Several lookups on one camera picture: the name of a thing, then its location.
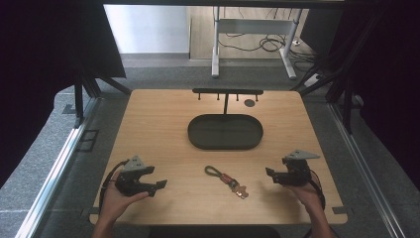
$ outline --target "desk leg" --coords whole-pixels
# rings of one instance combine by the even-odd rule
[[[216,7],[216,19],[214,22],[214,44],[213,44],[213,56],[211,60],[211,76],[219,76],[219,11],[220,7]]]
[[[287,74],[290,79],[296,79],[296,73],[294,72],[293,65],[290,63],[288,54],[290,52],[290,47],[291,43],[293,42],[294,35],[296,34],[297,26],[299,25],[299,19],[301,15],[302,9],[298,9],[296,16],[293,19],[293,23],[290,27],[286,45],[284,46],[284,49],[280,49],[281,59],[283,60],[284,67],[286,68]]]

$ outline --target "gray carpet floor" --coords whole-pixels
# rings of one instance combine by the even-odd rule
[[[258,66],[222,66],[220,77],[211,77],[209,66],[127,67],[127,79],[117,78],[131,89],[224,87],[288,90],[296,81],[287,79],[285,70],[270,63]],[[102,90],[88,130],[97,132],[91,151],[73,154],[57,190],[38,227],[35,237],[89,237],[93,225],[88,214],[105,172],[107,160],[118,132],[129,96],[102,81]],[[358,171],[342,133],[334,121],[323,95],[328,85],[305,96],[304,103],[321,148],[332,171],[349,221],[333,228],[340,237],[392,237],[383,222],[365,181]],[[74,124],[74,115],[62,114],[73,104],[72,88],[59,93],[55,110],[42,134],[21,165],[0,190],[0,234],[14,237],[41,188],[53,161]],[[378,186],[391,204],[406,237],[420,234],[420,193],[395,159],[353,110],[352,127]],[[79,148],[86,145],[79,143]],[[302,237],[307,225],[273,227],[281,237]],[[116,237],[148,237],[151,227],[118,225]]]

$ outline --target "cable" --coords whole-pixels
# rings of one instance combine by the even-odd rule
[[[114,169],[112,169],[112,171],[108,174],[108,176],[105,178],[104,182],[102,183],[101,192],[99,193],[99,214],[101,213],[102,203],[103,203],[106,188],[108,187],[108,183],[111,181],[111,178],[114,175],[114,172],[117,171],[119,167],[125,165],[128,161],[129,160],[120,162],[117,166],[115,166]]]

